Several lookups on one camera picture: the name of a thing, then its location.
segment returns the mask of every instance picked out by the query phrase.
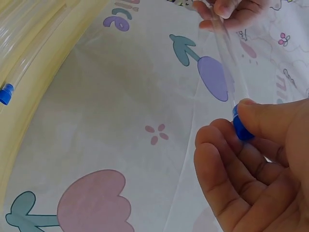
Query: purple tulip print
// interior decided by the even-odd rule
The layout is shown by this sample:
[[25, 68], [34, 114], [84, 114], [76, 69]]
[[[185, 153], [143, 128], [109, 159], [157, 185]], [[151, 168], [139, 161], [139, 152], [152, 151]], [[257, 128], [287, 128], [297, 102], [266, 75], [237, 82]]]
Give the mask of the purple tulip print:
[[225, 102], [228, 100], [227, 86], [222, 64], [211, 57], [199, 57], [188, 46], [196, 44], [183, 36], [169, 36], [173, 40], [173, 49], [176, 57], [184, 66], [189, 66], [191, 56], [197, 62], [198, 73], [208, 91], [218, 100]]

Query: purple letter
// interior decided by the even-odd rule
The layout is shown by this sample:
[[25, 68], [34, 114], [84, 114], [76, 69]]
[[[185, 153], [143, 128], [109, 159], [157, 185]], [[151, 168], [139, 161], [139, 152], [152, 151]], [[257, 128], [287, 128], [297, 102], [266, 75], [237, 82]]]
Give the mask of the purple letter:
[[129, 23], [122, 17], [110, 16], [103, 21], [103, 26], [110, 27], [112, 22], [115, 22], [115, 26], [120, 31], [128, 31], [130, 29]]

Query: pink flower print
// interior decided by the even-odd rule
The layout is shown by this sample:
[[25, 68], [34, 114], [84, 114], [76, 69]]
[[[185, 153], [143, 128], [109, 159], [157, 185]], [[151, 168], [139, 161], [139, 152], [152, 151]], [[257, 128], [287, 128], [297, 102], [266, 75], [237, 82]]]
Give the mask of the pink flower print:
[[[158, 131], [159, 131], [159, 136], [162, 138], [162, 139], [165, 139], [165, 140], [169, 140], [169, 137], [167, 134], [163, 133], [162, 131], [165, 129], [165, 125], [164, 124], [161, 124], [160, 126], [158, 126]], [[149, 133], [155, 133], [155, 129], [151, 126], [146, 126], [145, 127], [145, 130]], [[150, 144], [151, 145], [156, 145], [156, 143], [158, 142], [159, 138], [158, 136], [154, 135], [152, 138], [151, 138], [151, 141], [150, 141]]]
[[288, 41], [290, 40], [291, 37], [289, 35], [286, 36], [285, 33], [282, 32], [280, 34], [280, 38], [281, 39], [278, 40], [278, 44], [279, 45], [283, 45], [283, 47], [286, 47], [288, 45]]

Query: fingernail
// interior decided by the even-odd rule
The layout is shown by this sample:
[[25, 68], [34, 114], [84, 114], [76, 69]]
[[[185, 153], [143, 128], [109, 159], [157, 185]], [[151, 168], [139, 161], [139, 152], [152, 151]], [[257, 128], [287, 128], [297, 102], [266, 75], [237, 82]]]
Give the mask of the fingernail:
[[227, 19], [231, 16], [231, 10], [229, 6], [222, 5], [219, 7], [220, 16], [224, 19]]
[[250, 98], [245, 98], [243, 100], [240, 101], [241, 104], [244, 104], [244, 105], [253, 105], [253, 104], [256, 104], [255, 101], [251, 100]]

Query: small pink flower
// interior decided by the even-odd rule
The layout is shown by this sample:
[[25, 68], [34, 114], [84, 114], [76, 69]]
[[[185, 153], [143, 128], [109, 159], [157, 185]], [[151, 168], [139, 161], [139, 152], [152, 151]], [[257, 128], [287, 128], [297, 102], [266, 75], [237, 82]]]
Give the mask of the small pink flower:
[[[163, 133], [162, 131], [165, 129], [165, 125], [164, 124], [161, 124], [160, 126], [158, 126], [158, 131], [159, 131], [159, 136], [162, 138], [162, 139], [165, 139], [165, 140], [169, 140], [169, 137], [167, 134]], [[146, 126], [145, 127], [145, 130], [149, 133], [155, 133], [155, 129], [151, 126]], [[154, 135], [152, 138], [151, 138], [151, 145], [156, 145], [156, 143], [158, 142], [159, 138], [158, 136]]]

